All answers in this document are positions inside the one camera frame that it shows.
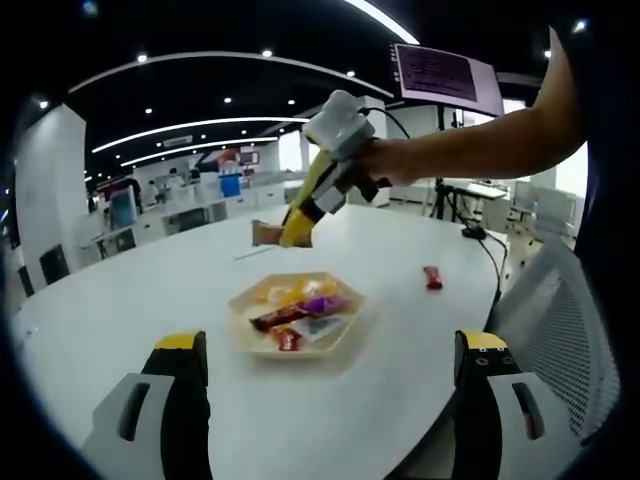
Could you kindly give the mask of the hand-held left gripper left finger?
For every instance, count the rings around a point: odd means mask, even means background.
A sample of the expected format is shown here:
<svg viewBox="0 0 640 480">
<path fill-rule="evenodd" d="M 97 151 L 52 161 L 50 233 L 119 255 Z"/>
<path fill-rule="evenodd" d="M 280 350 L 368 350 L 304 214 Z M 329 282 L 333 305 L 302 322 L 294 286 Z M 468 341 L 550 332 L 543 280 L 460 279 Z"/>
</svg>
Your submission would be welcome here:
<svg viewBox="0 0 640 480">
<path fill-rule="evenodd" d="M 92 414 L 81 453 L 102 479 L 210 479 L 206 333 L 158 341 Z"/>
</svg>

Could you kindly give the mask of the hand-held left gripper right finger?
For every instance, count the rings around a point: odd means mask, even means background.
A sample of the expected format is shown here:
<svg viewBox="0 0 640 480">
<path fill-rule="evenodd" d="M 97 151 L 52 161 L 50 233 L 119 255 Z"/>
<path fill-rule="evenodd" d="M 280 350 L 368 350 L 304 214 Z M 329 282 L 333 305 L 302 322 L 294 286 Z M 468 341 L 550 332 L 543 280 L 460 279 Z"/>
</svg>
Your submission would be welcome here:
<svg viewBox="0 0 640 480">
<path fill-rule="evenodd" d="M 567 408 L 498 336 L 455 333 L 454 384 L 455 479 L 555 479 L 579 455 Z"/>
</svg>

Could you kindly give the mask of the person's right hand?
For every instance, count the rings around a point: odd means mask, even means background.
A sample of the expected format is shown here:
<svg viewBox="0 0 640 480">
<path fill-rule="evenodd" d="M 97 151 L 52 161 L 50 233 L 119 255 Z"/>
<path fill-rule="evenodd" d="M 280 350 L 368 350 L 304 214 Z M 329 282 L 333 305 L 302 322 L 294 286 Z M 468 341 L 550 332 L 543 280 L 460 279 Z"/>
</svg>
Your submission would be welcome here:
<svg viewBox="0 0 640 480">
<path fill-rule="evenodd" d="M 406 186 L 419 179 L 409 140 L 375 139 L 357 156 L 361 169 L 375 181 Z"/>
</svg>

